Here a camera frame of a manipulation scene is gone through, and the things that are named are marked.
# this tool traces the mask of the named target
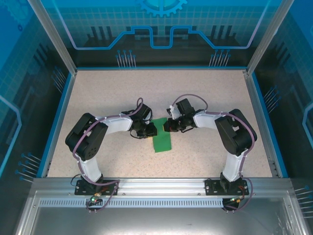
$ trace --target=green block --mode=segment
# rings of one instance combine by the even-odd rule
[[[167,121],[167,118],[154,119],[152,122],[157,129],[157,136],[153,136],[153,148],[156,153],[169,151],[172,149],[171,135],[169,132],[164,131],[163,124]]]

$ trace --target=blue circuit graphic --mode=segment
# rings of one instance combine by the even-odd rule
[[[137,2],[141,5],[141,10],[146,10],[147,14],[152,13],[154,17],[164,15],[169,17],[187,3],[186,0],[137,0]]]
[[[22,127],[21,114],[20,114],[20,111],[18,110],[18,108],[15,107],[14,104],[12,104],[12,103],[10,103],[9,101],[7,101],[2,95],[0,95],[0,102],[1,102],[1,101],[2,101],[3,103],[5,103],[11,110],[13,110],[13,111],[15,112],[19,125],[18,125],[18,127],[16,128],[16,130],[15,130],[15,133],[14,133],[14,136],[13,136],[13,138],[12,138],[12,140],[11,140],[10,146],[9,146],[8,150],[6,151],[6,154],[5,154],[5,156],[4,156],[4,159],[3,159],[2,164],[0,165],[0,177],[1,177],[2,173],[3,173],[4,167],[5,167],[7,161],[8,161],[8,159],[9,159],[9,157],[10,157],[11,151],[12,151],[12,149],[13,149],[13,146],[14,146],[14,144],[15,144],[15,141],[16,141],[16,139],[17,139],[17,137],[18,137],[18,135],[19,135],[19,132],[20,132],[20,130],[21,130],[21,127]]]
[[[19,24],[22,24],[30,13],[27,0],[0,0],[1,6],[5,6]]]
[[[143,6],[143,3],[147,4],[148,0],[140,0],[142,6]],[[164,4],[165,1],[160,1],[160,3],[158,3],[158,12],[159,12],[159,15],[164,15],[165,13],[169,12],[170,10],[169,9],[165,9],[164,8],[160,8],[160,6],[165,6]],[[149,36],[150,36],[150,46],[151,48],[153,49],[170,49],[172,48],[173,46],[173,41],[174,41],[174,30],[175,29],[188,29],[188,34],[198,34],[200,37],[202,37],[209,46],[211,46],[213,49],[247,49],[251,46],[252,44],[252,41],[254,39],[254,36],[256,35],[259,27],[260,27],[260,24],[264,18],[264,15],[269,7],[269,2],[267,3],[267,5],[265,6],[254,30],[253,30],[253,33],[248,41],[248,44],[246,46],[216,46],[212,43],[212,41],[201,31],[201,30],[194,30],[192,28],[192,25],[175,25],[175,26],[172,26],[171,29],[170,29],[170,37],[169,37],[169,45],[167,46],[156,46],[154,44],[154,35],[153,35],[153,29],[151,26],[149,25],[133,25],[130,27],[130,31],[122,31],[111,43],[109,46],[107,47],[78,47],[69,31],[69,28],[67,27],[67,24],[65,23],[65,20],[64,18],[62,17],[61,15],[61,12],[59,10],[59,8],[57,7],[56,3],[54,3],[54,7],[55,7],[55,10],[61,20],[61,23],[65,29],[65,32],[66,34],[68,35],[69,37],[69,40],[71,42],[71,44],[73,45],[73,47],[76,49],[76,50],[110,50],[113,48],[113,46],[115,46],[115,44],[124,36],[124,35],[135,35],[135,30],[137,29],[145,29],[145,30],[148,30],[149,31]]]

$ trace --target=glass panel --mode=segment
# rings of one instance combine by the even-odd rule
[[[313,179],[313,2],[295,0],[255,71],[290,177]]]
[[[0,1],[0,6],[0,234],[11,235],[68,70],[26,0]],[[36,158],[21,157],[28,153]]]
[[[43,0],[79,67],[247,66],[280,0]]]

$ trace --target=purple cable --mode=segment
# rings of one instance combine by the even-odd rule
[[[226,115],[226,116],[229,116],[229,117],[232,117],[234,118],[235,120],[237,120],[242,126],[244,126],[244,128],[249,132],[250,136],[251,136],[251,140],[252,140],[252,143],[251,143],[251,147],[244,153],[243,155],[243,158],[241,160],[241,163],[240,163],[240,167],[239,167],[239,176],[240,178],[243,178],[243,179],[246,179],[249,181],[250,185],[251,185],[251,192],[250,192],[250,196],[248,198],[248,201],[242,206],[240,207],[239,209],[236,209],[236,211],[241,211],[243,208],[245,208],[248,203],[251,201],[252,199],[252,196],[253,196],[253,184],[252,184],[252,181],[249,179],[249,178],[244,178],[243,175],[242,175],[242,170],[243,170],[243,166],[244,166],[244,162],[245,162],[245,159],[246,159],[246,156],[247,154],[252,150],[252,148],[254,147],[254,144],[255,144],[255,140],[254,140],[254,135],[251,131],[251,129],[248,127],[247,124],[245,124],[240,118],[236,117],[235,115],[232,115],[230,113],[227,113],[227,112],[205,112],[206,114],[211,114],[211,115]]]
[[[79,168],[79,170],[81,171],[83,177],[85,178],[85,180],[86,180],[87,182],[89,182],[89,183],[91,183],[91,184],[93,184],[93,185],[97,185],[97,186],[107,186],[107,185],[112,185],[112,184],[117,183],[117,185],[115,186],[115,188],[114,188],[114,190],[113,190],[111,196],[110,196],[109,199],[107,200],[107,202],[104,204],[103,207],[101,207],[100,209],[97,209],[97,211],[103,210],[103,209],[107,206],[107,204],[110,202],[110,200],[112,199],[112,197],[113,197],[115,191],[116,191],[117,188],[118,188],[118,185],[119,185],[120,180],[113,180],[113,181],[111,181],[111,182],[109,182],[109,183],[103,183],[103,184],[96,183],[96,182],[92,181],[91,179],[88,178],[88,176],[86,176],[86,174],[85,174],[85,172],[84,172],[84,170],[83,170],[83,168],[82,168],[82,165],[81,165],[81,163],[80,163],[80,161],[79,161],[79,157],[76,156],[76,151],[77,151],[79,145],[82,143],[83,139],[87,136],[87,134],[92,130],[92,128],[93,128],[95,125],[97,125],[98,123],[104,121],[104,120],[107,119],[107,118],[130,117],[130,116],[136,114],[136,113],[141,109],[142,105],[143,105],[143,98],[140,97],[140,98],[138,98],[138,100],[137,100],[137,108],[136,108],[136,110],[133,111],[131,114],[126,114],[126,115],[112,115],[112,116],[103,117],[103,118],[97,120],[97,121],[94,122],[94,123],[86,130],[86,132],[81,136],[81,138],[79,139],[79,141],[77,142],[76,146],[75,146],[74,149],[73,149],[73,157],[77,160],[78,168]],[[87,202],[87,204],[86,204],[86,208],[87,208],[87,210],[90,210],[89,207],[88,207],[88,203],[89,203],[89,202]]]
[[[82,175],[84,176],[84,178],[86,179],[86,181],[88,181],[89,183],[91,183],[91,184],[93,184],[93,185],[97,185],[97,186],[107,186],[107,185],[111,185],[111,184],[117,183],[117,182],[119,182],[119,180],[114,180],[114,181],[111,181],[111,182],[109,182],[109,183],[100,184],[100,183],[93,182],[91,179],[89,179],[89,178],[85,175],[85,173],[84,173],[84,170],[83,170],[83,168],[82,168],[82,166],[81,166],[81,164],[80,164],[80,162],[79,162],[79,157],[77,157],[77,156],[75,155],[75,154],[76,154],[76,151],[77,151],[77,149],[78,149],[78,147],[79,147],[79,145],[82,143],[83,139],[84,139],[84,138],[86,137],[86,135],[90,132],[90,130],[91,130],[95,125],[97,125],[98,123],[104,121],[105,119],[107,119],[107,118],[116,118],[116,117],[117,117],[117,118],[119,118],[119,117],[130,117],[130,116],[136,114],[136,113],[141,109],[142,104],[143,104],[143,98],[141,98],[141,97],[137,100],[137,104],[138,104],[138,102],[139,102],[140,100],[141,100],[140,105],[137,106],[136,110],[133,111],[131,114],[126,114],[126,115],[112,115],[112,116],[103,117],[103,118],[97,120],[96,122],[94,122],[94,123],[86,130],[86,132],[81,136],[81,138],[80,138],[79,141],[77,142],[76,146],[75,146],[74,149],[73,149],[73,157],[78,161],[78,168],[79,168],[80,171],[82,172]]]
[[[251,198],[252,198],[252,196],[253,196],[253,184],[252,184],[252,181],[251,181],[249,178],[244,178],[243,175],[242,175],[242,169],[243,169],[243,166],[244,166],[244,162],[245,162],[246,156],[247,156],[247,154],[253,149],[254,144],[255,144],[254,135],[253,135],[251,129],[248,127],[247,124],[244,123],[244,121],[242,121],[240,118],[236,117],[236,116],[233,115],[233,114],[230,114],[230,113],[227,113],[227,112],[208,112],[208,111],[207,111],[207,109],[208,109],[208,107],[209,107],[209,106],[208,106],[208,103],[207,103],[202,97],[200,97],[200,96],[198,96],[198,95],[196,95],[196,94],[182,94],[182,95],[180,95],[180,96],[173,102],[172,106],[174,106],[175,103],[176,103],[176,101],[179,100],[179,99],[180,99],[181,97],[183,97],[183,96],[195,96],[195,97],[201,99],[201,100],[205,103],[205,105],[206,105],[206,108],[205,108],[205,113],[206,113],[206,114],[209,114],[209,115],[226,115],[226,116],[229,116],[229,117],[235,119],[236,121],[238,121],[238,122],[249,132],[249,134],[250,134],[250,136],[251,136],[251,141],[252,141],[252,143],[251,143],[251,147],[244,153],[243,158],[242,158],[242,160],[241,160],[240,167],[239,167],[239,176],[240,176],[240,178],[246,179],[246,180],[248,180],[248,181],[250,182],[250,185],[251,185],[251,192],[250,192],[250,196],[249,196],[249,198],[248,198],[248,201],[247,201],[242,207],[240,207],[239,209],[236,209],[236,211],[242,210],[243,208],[245,208],[245,207],[247,206],[247,204],[250,202],[250,200],[251,200]]]
[[[108,198],[107,202],[103,205],[103,207],[99,208],[99,209],[96,209],[95,212],[99,212],[101,210],[103,210],[108,204],[109,202],[111,201],[113,195],[115,194],[116,190],[118,189],[118,185],[119,185],[119,182],[117,182],[116,186],[114,187],[113,189],[113,192],[111,193],[110,197]],[[88,206],[90,203],[90,200],[86,203],[86,209],[91,211],[90,207]]]
[[[182,98],[182,97],[184,97],[184,96],[194,96],[194,97],[199,98],[200,100],[202,100],[202,101],[205,103],[205,105],[206,105],[205,110],[207,110],[208,107],[209,107],[209,105],[208,105],[208,103],[205,101],[205,99],[203,99],[202,97],[200,97],[200,96],[198,96],[198,95],[196,95],[196,94],[182,94],[182,95],[180,95],[180,96],[177,97],[177,99],[173,102],[172,106],[174,106],[175,103],[176,103],[180,98]]]

